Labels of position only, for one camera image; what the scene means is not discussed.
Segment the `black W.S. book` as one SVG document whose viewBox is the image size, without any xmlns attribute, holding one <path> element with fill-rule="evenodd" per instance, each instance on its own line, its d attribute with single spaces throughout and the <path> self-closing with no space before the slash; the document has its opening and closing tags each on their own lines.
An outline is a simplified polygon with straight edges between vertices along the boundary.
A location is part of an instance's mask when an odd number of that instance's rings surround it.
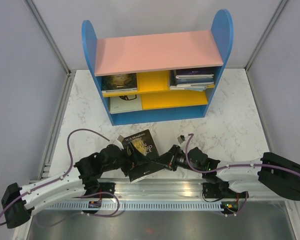
<svg viewBox="0 0 300 240">
<path fill-rule="evenodd" d="M 160 155 L 149 129 L 125 137 L 122 145 L 128 157 L 127 175 L 131 183 L 136 183 L 165 169 L 162 165 L 152 161 Z"/>
</svg>

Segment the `grey book with letter G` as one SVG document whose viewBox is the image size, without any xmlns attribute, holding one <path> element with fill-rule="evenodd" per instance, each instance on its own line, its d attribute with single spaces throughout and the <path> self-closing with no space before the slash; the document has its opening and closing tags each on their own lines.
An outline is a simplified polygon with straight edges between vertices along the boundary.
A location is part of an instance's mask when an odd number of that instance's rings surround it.
<svg viewBox="0 0 300 240">
<path fill-rule="evenodd" d="M 110 97 L 109 112 L 111 114 L 141 111 L 142 100 L 139 95 L 122 95 Z"/>
</svg>

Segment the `yellow book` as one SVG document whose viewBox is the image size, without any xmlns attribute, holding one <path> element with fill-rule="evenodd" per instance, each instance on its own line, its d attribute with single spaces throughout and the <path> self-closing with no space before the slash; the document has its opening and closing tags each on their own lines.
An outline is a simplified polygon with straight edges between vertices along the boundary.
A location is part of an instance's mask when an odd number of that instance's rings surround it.
<svg viewBox="0 0 300 240">
<path fill-rule="evenodd" d="M 136 95 L 138 93 L 137 89 L 133 90 L 125 90 L 125 91 L 102 91 L 103 97 L 119 97 L 119 96 L 128 96 L 128 95 Z"/>
</svg>

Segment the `teal ocean cover book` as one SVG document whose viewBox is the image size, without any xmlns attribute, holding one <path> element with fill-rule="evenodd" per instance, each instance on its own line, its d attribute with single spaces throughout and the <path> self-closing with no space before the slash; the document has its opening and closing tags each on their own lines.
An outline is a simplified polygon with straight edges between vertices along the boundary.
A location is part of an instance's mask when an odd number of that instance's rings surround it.
<svg viewBox="0 0 300 240">
<path fill-rule="evenodd" d="M 191 84 L 178 84 L 178 85 L 171 85 L 169 87 L 170 90 L 190 90 L 190 88 L 195 87 L 203 87 L 206 86 L 208 88 L 213 88 L 214 84 L 199 84 L 199 85 L 191 85 Z"/>
</svg>

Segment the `green forest cover book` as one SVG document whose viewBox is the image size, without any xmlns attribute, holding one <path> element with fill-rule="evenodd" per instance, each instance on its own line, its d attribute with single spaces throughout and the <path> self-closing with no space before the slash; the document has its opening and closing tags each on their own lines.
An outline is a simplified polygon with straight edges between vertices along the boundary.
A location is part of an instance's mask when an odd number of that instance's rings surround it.
<svg viewBox="0 0 300 240">
<path fill-rule="evenodd" d="M 101 77 L 101 90 L 103 93 L 136 92 L 138 90 L 137 74 L 115 74 Z"/>
</svg>

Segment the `dark navy book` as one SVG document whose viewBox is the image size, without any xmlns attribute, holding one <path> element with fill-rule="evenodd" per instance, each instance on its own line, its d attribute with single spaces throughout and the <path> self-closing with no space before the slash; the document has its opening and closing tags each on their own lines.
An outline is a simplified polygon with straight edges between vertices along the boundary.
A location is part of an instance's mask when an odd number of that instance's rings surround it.
<svg viewBox="0 0 300 240">
<path fill-rule="evenodd" d="M 175 82 L 177 85 L 181 84 L 213 84 L 214 79 L 211 78 L 176 78 Z"/>
</svg>

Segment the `purple Robinson Crusoe book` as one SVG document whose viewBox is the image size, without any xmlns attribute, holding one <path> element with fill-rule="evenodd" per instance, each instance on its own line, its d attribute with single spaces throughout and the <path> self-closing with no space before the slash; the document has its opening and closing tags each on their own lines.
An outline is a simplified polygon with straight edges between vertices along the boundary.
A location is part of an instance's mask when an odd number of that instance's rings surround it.
<svg viewBox="0 0 300 240">
<path fill-rule="evenodd" d="M 212 78 L 214 70 L 210 68 L 189 68 L 174 70 L 174 75 L 178 79 L 182 78 Z"/>
</svg>

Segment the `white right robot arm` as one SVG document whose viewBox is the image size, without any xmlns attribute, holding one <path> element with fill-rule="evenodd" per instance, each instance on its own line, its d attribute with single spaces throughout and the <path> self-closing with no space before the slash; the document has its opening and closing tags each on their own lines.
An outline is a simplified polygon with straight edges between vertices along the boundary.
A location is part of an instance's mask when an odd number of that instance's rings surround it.
<svg viewBox="0 0 300 240">
<path fill-rule="evenodd" d="M 300 164 L 272 152 L 265 152 L 255 160 L 230 163 L 210 158 L 198 147 L 182 150 L 173 145 L 152 162 L 170 171 L 184 168 L 201 174 L 222 198 L 262 192 L 300 201 Z"/>
</svg>

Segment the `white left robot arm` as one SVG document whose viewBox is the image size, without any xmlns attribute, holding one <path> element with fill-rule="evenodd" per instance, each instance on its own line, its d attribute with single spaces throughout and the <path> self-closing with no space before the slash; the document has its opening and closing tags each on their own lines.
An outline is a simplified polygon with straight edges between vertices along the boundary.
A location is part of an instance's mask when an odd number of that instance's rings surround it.
<svg viewBox="0 0 300 240">
<path fill-rule="evenodd" d="M 45 207 L 69 198 L 86 195 L 95 197 L 100 190 L 99 178 L 103 173 L 120 169 L 128 175 L 135 167 L 149 163 L 149 157 L 129 143 L 121 149 L 114 144 L 73 162 L 70 168 L 56 176 L 33 184 L 19 186 L 10 184 L 1 199 L 0 217 L 9 229 L 19 227 Z"/>
</svg>

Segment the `light blue book with barcode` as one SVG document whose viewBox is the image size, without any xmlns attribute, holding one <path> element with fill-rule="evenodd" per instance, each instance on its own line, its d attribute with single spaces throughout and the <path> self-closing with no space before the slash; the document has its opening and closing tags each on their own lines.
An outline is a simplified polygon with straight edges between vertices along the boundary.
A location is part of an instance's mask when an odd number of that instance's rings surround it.
<svg viewBox="0 0 300 240">
<path fill-rule="evenodd" d="M 199 92 L 204 91 L 204 90 L 206 90 L 206 89 L 207 89 L 206 86 L 190 88 L 190 90 L 192 90 L 192 91 L 199 91 Z"/>
</svg>

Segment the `blue pink yellow bookshelf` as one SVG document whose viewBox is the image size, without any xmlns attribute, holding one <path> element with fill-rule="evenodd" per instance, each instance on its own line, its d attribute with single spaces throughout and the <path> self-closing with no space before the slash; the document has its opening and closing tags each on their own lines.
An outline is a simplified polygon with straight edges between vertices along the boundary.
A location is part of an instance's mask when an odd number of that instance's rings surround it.
<svg viewBox="0 0 300 240">
<path fill-rule="evenodd" d="M 234 41 L 227 9 L 219 10 L 210 30 L 97 38 L 89 20 L 81 26 L 87 67 L 112 125 L 203 118 L 213 99 Z M 214 87 L 203 91 L 171 90 L 174 70 L 213 69 Z M 142 110 L 110 113 L 110 97 L 102 95 L 102 77 L 136 74 Z"/>
</svg>

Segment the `aluminium frame rail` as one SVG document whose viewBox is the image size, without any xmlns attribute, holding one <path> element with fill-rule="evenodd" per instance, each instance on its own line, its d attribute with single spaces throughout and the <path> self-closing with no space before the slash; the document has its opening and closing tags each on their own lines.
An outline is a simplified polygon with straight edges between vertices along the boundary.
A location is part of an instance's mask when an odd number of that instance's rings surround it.
<svg viewBox="0 0 300 240">
<path fill-rule="evenodd" d="M 187 194 L 191 191 L 199 191 L 203 189 L 203 184 L 206 181 L 203 179 L 142 179 L 135 183 L 129 182 L 128 179 L 114 179 L 102 178 L 98 179 L 97 183 L 93 183 L 93 187 L 97 187 L 103 183 L 114 183 L 115 192 L 125 192 L 129 196 L 133 194 L 149 194 L 149 195 L 163 195 L 169 191 L 181 191 L 182 194 Z M 86 192 L 85 184 L 78 177 L 69 177 L 57 175 L 42 179 L 40 181 L 32 182 L 28 185 L 23 185 L 20 194 L 31 194 L 36 190 L 52 191 L 53 194 L 58 194 L 62 191 L 72 191 L 75 188 Z"/>
</svg>

